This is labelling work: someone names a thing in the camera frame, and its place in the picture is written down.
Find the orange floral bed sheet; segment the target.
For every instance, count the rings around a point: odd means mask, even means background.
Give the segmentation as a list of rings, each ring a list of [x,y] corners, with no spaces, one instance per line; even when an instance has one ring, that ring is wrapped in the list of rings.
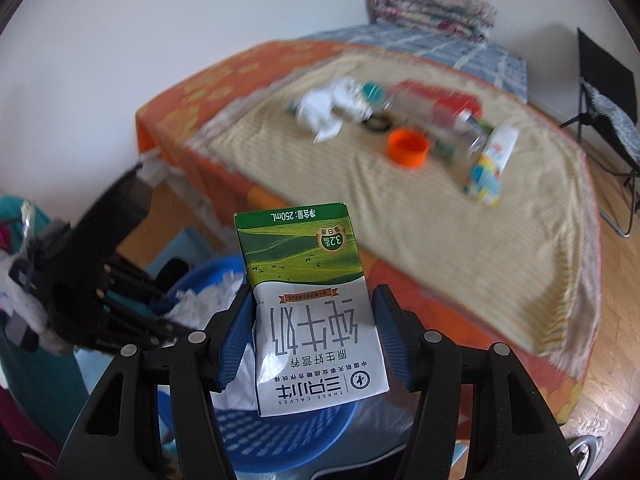
[[[405,169],[382,134],[346,125],[314,142],[286,106],[341,76],[405,80],[472,94],[493,125],[518,129],[497,206],[464,194],[462,172],[429,159]],[[136,115],[142,151],[160,151],[218,218],[341,202],[364,274],[459,344],[513,344],[559,422],[585,374],[555,363],[570,348],[591,188],[582,151],[547,118],[476,77],[408,54],[329,41],[268,42],[176,84]]]

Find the orange plastic lid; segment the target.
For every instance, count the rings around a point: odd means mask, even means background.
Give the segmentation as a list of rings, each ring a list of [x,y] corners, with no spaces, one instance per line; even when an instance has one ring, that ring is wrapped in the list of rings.
[[[386,155],[401,167],[418,169],[426,162],[430,147],[424,134],[409,128],[398,128],[387,138]]]

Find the black folding chair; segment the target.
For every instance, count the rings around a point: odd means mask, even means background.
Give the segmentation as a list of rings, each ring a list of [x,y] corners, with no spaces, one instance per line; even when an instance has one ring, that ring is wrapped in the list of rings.
[[[626,162],[626,171],[608,168],[590,155],[603,171],[623,181],[630,189],[628,226],[622,228],[605,211],[600,216],[621,238],[630,237],[634,216],[639,211],[639,133],[637,92],[634,73],[617,61],[582,30],[577,32],[579,91],[577,114],[559,124],[561,129],[576,128],[576,141],[582,143],[582,130],[590,128],[604,140],[615,155]]]

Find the blue checkered bed sheet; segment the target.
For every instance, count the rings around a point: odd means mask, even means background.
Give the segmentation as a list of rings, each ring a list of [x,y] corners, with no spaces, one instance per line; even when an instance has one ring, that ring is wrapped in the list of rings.
[[[427,58],[480,78],[528,101],[527,64],[524,58],[490,41],[474,41],[443,34],[421,32],[393,24],[365,24],[303,36],[305,40],[360,44]]]

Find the white plastic bag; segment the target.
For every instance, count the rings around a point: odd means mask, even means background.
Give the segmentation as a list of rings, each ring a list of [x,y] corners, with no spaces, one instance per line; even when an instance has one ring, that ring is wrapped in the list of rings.
[[[363,85],[352,77],[341,77],[310,89],[301,98],[288,102],[286,110],[299,127],[314,136],[314,143],[334,139],[345,122],[360,124],[373,115]]]

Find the clear plastic bottle teal cap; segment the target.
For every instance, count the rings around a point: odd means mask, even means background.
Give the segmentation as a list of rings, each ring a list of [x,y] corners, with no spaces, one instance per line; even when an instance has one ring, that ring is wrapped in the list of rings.
[[[412,79],[387,87],[370,81],[362,94],[373,110],[364,125],[386,134],[386,155],[398,166],[419,168],[430,155],[461,162],[488,139],[480,101],[470,94]]]

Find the white tube colourful end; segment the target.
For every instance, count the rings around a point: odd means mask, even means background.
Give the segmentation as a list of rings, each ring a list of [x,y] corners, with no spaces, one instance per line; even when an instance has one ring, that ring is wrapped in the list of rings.
[[[520,130],[509,124],[495,126],[480,158],[471,167],[464,182],[464,192],[489,206],[498,204],[502,175],[506,169]]]

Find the blue plastic trash basket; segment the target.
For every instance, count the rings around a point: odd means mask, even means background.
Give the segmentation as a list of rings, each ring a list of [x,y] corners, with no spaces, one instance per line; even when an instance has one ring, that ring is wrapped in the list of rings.
[[[297,351],[293,307],[260,308],[256,340],[247,346],[235,380],[213,395],[224,446],[236,471],[271,474],[310,464],[344,434],[358,398],[320,354]]]

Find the red medicine box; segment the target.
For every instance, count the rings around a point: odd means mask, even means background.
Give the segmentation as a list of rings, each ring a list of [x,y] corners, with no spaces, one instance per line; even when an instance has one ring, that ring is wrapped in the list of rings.
[[[483,117],[483,105],[474,94],[453,88],[422,84],[406,79],[388,88],[392,106],[410,118],[420,118],[443,127],[463,124]]]

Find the green white milk carton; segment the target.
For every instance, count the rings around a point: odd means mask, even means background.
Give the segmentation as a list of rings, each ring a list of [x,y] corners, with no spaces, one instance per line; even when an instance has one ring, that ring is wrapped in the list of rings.
[[[320,354],[358,401],[386,393],[386,366],[348,209],[341,203],[242,212],[234,218],[247,281],[260,308],[291,306],[297,351]]]

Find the striped yellow towel blanket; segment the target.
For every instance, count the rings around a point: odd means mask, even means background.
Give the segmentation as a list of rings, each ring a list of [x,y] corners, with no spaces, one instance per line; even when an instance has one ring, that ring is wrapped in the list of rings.
[[[384,138],[356,125],[314,143],[285,105],[343,76],[470,92],[492,122],[518,128],[498,204],[463,192],[463,167],[390,162]],[[596,198],[582,151],[530,108],[457,70],[358,49],[325,60],[225,60],[186,88],[207,105],[192,150],[292,205],[346,204],[358,240],[378,258],[527,353],[585,373],[600,324]]]

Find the folded floral quilt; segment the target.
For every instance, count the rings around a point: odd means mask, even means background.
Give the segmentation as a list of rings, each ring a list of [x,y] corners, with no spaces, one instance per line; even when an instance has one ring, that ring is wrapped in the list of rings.
[[[367,0],[373,21],[486,41],[497,19],[486,0]]]

